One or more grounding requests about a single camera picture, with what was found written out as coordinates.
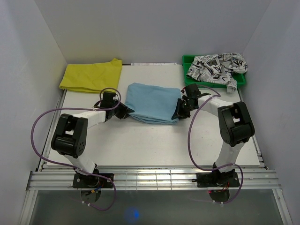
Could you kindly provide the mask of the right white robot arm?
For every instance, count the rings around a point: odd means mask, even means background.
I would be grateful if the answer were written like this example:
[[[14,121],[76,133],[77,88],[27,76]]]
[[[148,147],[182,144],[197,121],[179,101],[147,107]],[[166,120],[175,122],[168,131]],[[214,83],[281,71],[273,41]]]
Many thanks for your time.
[[[235,169],[237,157],[242,147],[255,134],[255,128],[246,104],[242,101],[232,103],[221,100],[216,90],[214,94],[202,93],[199,86],[191,84],[184,87],[178,99],[173,119],[187,119],[191,112],[204,110],[218,118],[219,131],[223,140],[217,160],[211,169],[202,168],[192,181],[199,188],[222,187],[240,188],[243,173]]]

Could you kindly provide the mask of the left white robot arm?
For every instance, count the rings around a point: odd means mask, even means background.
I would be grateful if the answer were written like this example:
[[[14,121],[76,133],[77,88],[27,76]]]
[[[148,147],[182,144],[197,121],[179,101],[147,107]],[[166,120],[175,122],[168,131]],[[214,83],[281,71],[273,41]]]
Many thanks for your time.
[[[75,167],[74,188],[112,188],[114,175],[100,173],[98,166],[85,155],[88,129],[116,116],[129,117],[134,110],[118,100],[117,94],[104,92],[91,111],[79,114],[63,113],[54,131],[51,148],[63,155]]]

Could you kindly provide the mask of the light blue trousers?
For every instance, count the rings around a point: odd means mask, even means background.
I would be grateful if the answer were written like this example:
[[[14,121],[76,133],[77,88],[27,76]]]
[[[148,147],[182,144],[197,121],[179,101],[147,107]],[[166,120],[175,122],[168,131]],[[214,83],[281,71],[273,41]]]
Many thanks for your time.
[[[181,98],[180,89],[133,83],[128,86],[125,105],[132,109],[129,116],[133,119],[161,125],[175,125],[172,119],[177,100]]]

